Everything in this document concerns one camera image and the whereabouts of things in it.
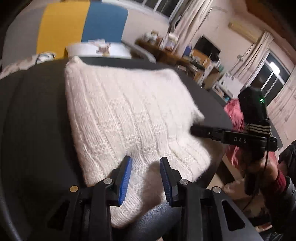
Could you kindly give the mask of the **person's right hand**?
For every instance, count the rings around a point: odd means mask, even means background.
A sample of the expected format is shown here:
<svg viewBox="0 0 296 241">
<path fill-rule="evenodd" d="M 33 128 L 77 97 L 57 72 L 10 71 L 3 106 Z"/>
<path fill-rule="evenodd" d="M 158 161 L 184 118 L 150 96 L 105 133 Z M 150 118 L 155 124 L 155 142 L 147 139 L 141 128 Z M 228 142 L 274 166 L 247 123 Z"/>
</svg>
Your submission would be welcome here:
<svg viewBox="0 0 296 241">
<path fill-rule="evenodd" d="M 257 195 L 278 176 L 278 161 L 274 152 L 246 152 L 243 162 L 247 195 Z"/>
</svg>

